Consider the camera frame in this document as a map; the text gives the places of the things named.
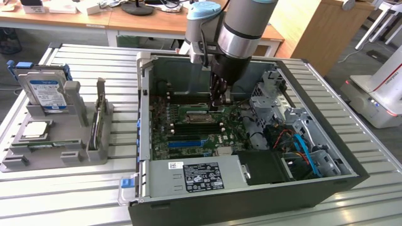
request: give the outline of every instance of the red wire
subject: red wire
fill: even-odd
[[[309,162],[309,159],[306,158],[306,156],[301,152],[298,152],[298,153],[302,155],[305,161],[307,162],[307,165],[310,165],[310,162]]]
[[[290,132],[293,133],[293,131],[291,131],[291,130],[289,130],[289,129],[285,129],[285,130],[282,130],[282,132],[281,132],[281,134],[279,134],[279,137],[278,137],[278,139],[277,139],[277,142],[275,142],[274,148],[277,148],[277,145],[278,145],[278,142],[279,142],[279,140],[281,140],[281,137],[282,137],[282,135],[283,135],[283,133],[285,133],[286,131],[290,131]]]

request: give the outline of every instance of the blue pcie slot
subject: blue pcie slot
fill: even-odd
[[[205,142],[201,141],[185,141],[185,142],[171,142],[169,147],[203,147]]]

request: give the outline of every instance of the barcode label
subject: barcode label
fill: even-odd
[[[58,91],[60,87],[58,81],[31,80],[30,85],[43,107],[54,110],[66,108],[67,102],[63,94]]]

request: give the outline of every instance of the black lamp base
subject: black lamp base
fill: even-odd
[[[137,7],[137,4],[134,2],[127,2],[122,5],[122,9],[124,12],[135,16],[146,16],[153,14],[154,12],[154,8],[146,6],[145,3],[141,3],[139,7]]]

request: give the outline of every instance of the aluminum table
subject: aluminum table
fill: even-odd
[[[106,78],[107,99],[115,105],[110,159],[98,166],[0,173],[2,226],[131,225],[127,207],[119,206],[116,199],[119,179],[135,172],[139,51],[145,50],[70,44],[47,49],[39,63],[70,65],[74,80],[82,83],[84,101],[96,100],[96,79]],[[370,178],[314,208],[214,225],[402,225],[401,164],[310,64],[294,59],[285,63]],[[301,106],[295,93],[289,91],[289,95]],[[23,92],[0,125],[2,159],[23,122],[27,102]]]

